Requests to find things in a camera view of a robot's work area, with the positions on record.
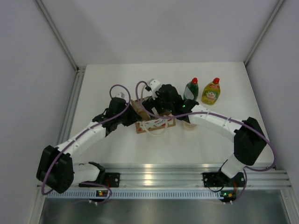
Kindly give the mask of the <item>green dish soap bottle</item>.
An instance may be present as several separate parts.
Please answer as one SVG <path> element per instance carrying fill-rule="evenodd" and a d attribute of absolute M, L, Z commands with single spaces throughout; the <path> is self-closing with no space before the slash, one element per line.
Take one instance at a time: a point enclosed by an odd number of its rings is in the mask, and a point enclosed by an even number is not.
<path fill-rule="evenodd" d="M 199 95 L 198 79 L 194 77 L 185 86 L 183 98 L 184 100 L 191 99 L 196 101 Z"/>

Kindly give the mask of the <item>watermelon print canvas bag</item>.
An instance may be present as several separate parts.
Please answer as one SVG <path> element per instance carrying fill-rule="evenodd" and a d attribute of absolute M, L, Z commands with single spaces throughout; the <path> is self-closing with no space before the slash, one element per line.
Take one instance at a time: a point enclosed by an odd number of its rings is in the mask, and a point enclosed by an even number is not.
<path fill-rule="evenodd" d="M 136 133 L 147 133 L 152 136 L 159 136 L 166 132 L 166 129 L 176 125 L 175 119 L 151 118 L 140 106 L 137 100 L 131 100 L 134 111 L 142 118 L 135 122 Z"/>

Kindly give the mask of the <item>white pump lotion bottle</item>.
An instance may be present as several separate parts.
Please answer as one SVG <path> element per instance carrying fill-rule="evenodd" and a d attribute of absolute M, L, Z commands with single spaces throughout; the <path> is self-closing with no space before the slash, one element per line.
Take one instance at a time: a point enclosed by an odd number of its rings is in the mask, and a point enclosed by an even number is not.
<path fill-rule="evenodd" d="M 195 124 L 190 124 L 188 122 L 185 122 L 185 121 L 182 121 L 182 125 L 183 125 L 183 128 L 187 131 L 192 131 L 194 129 L 196 129 L 197 125 Z"/>

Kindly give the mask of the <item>yellow dish soap bottle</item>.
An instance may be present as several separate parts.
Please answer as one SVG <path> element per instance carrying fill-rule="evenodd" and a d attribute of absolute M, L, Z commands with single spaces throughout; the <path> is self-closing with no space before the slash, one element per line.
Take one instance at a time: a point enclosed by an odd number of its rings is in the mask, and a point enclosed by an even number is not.
<path fill-rule="evenodd" d="M 220 96 L 220 79 L 216 77 L 212 82 L 210 82 L 203 90 L 201 102 L 207 105 L 214 105 Z"/>

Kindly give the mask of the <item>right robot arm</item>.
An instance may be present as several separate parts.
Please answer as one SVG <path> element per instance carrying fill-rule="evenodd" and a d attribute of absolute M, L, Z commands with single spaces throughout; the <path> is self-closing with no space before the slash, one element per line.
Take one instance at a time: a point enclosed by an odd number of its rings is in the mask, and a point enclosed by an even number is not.
<path fill-rule="evenodd" d="M 222 164 L 216 174 L 217 181 L 226 186 L 246 166 L 255 164 L 266 146 L 264 133 L 258 121 L 252 117 L 234 120 L 210 111 L 193 99 L 183 99 L 171 84 L 160 84 L 152 80 L 145 84 L 151 96 L 142 106 L 151 115 L 155 109 L 159 114 L 170 112 L 176 119 L 220 134 L 233 143 L 232 155 Z"/>

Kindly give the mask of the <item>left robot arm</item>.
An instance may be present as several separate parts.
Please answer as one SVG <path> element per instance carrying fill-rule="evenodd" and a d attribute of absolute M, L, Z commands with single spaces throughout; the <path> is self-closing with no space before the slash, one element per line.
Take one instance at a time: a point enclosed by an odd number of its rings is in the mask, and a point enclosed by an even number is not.
<path fill-rule="evenodd" d="M 71 185 L 103 186 L 105 168 L 96 162 L 74 161 L 94 143 L 107 137 L 118 125 L 130 126 L 142 118 L 124 99 L 114 97 L 102 114 L 95 116 L 83 131 L 55 147 L 48 145 L 42 152 L 36 177 L 45 187 L 64 193 Z"/>

